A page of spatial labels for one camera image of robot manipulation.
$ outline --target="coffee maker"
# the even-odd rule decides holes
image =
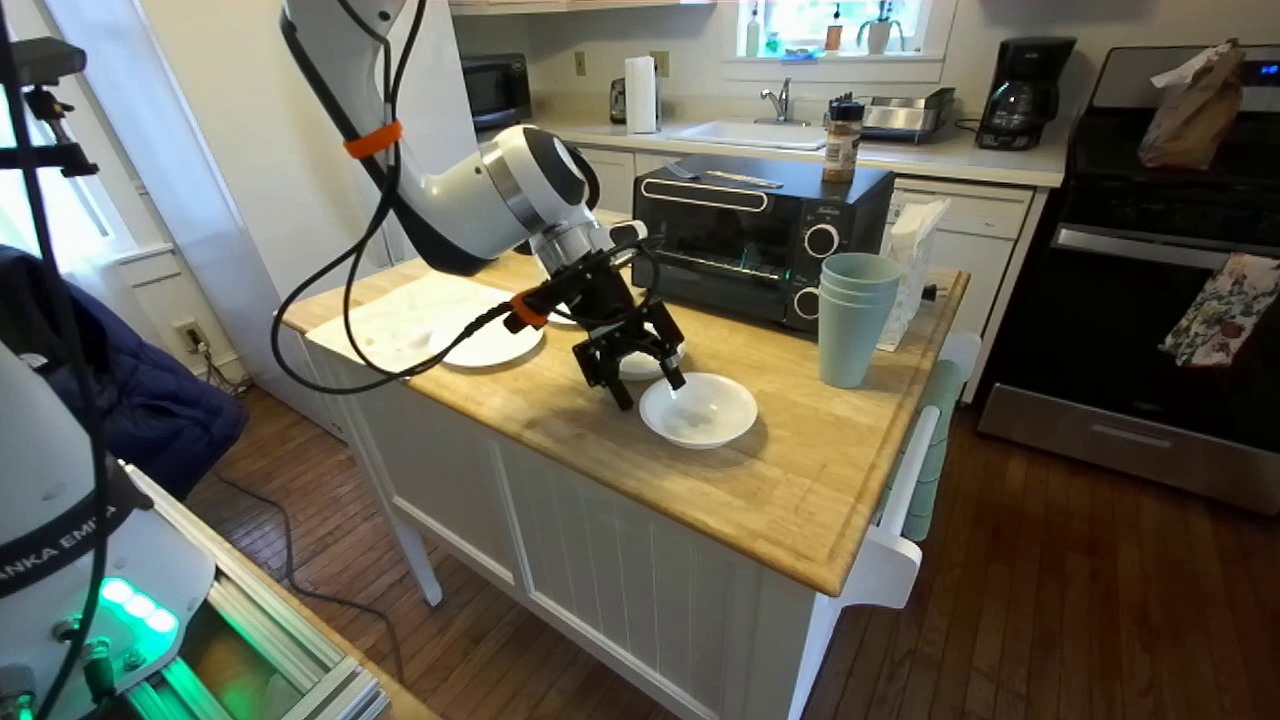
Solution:
[[[978,148],[1024,153],[1038,144],[1043,124],[1055,121],[1055,79],[1072,48],[1072,35],[1013,35],[1001,46],[989,110],[977,130]]]

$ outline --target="dish towel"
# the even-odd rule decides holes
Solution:
[[[1229,263],[1198,287],[1190,307],[1165,335],[1161,352],[1166,352],[1174,368],[1230,368],[1276,292],[1280,262],[1229,258]]]

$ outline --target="butcher block countertop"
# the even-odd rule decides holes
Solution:
[[[414,262],[394,263],[358,279],[355,303],[422,276],[431,269]],[[538,269],[526,258],[505,258],[473,279],[516,292],[531,287]],[[841,593],[962,287],[967,276],[955,274],[937,301],[925,301],[906,339],[875,352],[855,392],[817,376],[813,339],[672,303],[687,348],[683,368],[731,376],[759,403],[755,429],[722,449],[669,443],[639,424],[637,409],[620,413],[602,388],[586,388],[573,358],[580,327],[549,323],[543,343],[505,368],[431,368],[408,383],[781,575]],[[334,314],[338,292],[324,292],[295,303],[288,323],[314,332]]]

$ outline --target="toaster oven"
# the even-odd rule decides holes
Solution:
[[[881,254],[892,178],[823,183],[817,161],[683,155],[630,183],[654,262],[630,286],[782,332],[817,332],[817,279],[832,254]]]

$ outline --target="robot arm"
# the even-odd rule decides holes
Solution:
[[[519,124],[428,182],[414,182],[398,161],[394,101],[377,89],[377,75],[394,85],[378,67],[387,67],[385,51],[398,9],[402,0],[285,0],[278,27],[348,153],[387,188],[414,254],[431,269],[476,274],[526,246],[549,279],[513,301],[505,322],[513,332],[567,307],[586,327],[586,339],[576,343],[584,380],[610,388],[620,409],[630,403],[617,371],[628,352],[654,358],[669,383],[680,388],[677,348],[683,335],[659,301],[637,303],[620,279],[617,239],[586,207],[597,178],[580,153]]]

